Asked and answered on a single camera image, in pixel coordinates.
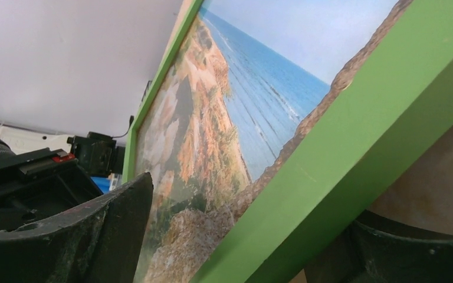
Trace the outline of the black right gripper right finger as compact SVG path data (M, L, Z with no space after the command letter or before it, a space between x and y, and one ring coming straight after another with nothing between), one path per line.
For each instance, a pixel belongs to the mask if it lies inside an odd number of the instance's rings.
M304 274L307 282L453 282L453 235L366 210Z

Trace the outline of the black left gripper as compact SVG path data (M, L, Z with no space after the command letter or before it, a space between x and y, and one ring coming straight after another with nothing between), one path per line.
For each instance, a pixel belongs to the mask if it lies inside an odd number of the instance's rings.
M48 147L16 154L0 139L0 231L54 216L103 191L93 177L121 174L125 148L89 132L69 137L70 151Z

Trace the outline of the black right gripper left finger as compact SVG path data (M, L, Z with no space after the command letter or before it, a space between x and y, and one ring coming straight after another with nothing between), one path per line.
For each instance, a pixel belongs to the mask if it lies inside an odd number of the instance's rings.
M0 231L0 282L132 282L153 199L150 173L67 211Z

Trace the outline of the green wooden picture frame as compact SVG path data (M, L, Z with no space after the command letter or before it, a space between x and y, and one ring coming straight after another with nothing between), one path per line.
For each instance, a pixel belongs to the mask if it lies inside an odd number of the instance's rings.
M137 130L204 1L184 1ZM360 214L453 235L453 1L409 1L351 85L331 103L188 282L300 282Z

